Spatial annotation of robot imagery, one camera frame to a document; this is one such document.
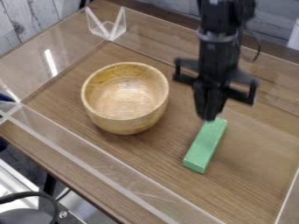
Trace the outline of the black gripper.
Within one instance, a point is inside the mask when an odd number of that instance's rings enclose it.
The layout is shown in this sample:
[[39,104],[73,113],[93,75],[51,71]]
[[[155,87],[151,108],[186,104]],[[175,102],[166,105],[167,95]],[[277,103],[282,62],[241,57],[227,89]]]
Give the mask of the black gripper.
[[258,79],[240,69],[240,32],[221,36],[197,31],[201,41],[198,59],[177,58],[173,78],[191,85],[195,108],[199,117],[214,121],[222,112],[227,99],[254,104]]

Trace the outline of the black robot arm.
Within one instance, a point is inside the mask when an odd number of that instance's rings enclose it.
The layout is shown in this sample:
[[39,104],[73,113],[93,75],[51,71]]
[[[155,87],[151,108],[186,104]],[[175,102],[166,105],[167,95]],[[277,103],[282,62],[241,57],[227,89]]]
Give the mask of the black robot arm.
[[242,28],[256,16],[256,0],[198,0],[199,58],[178,58],[173,79],[193,86],[198,116],[211,122],[229,99],[252,105],[260,81],[240,69]]

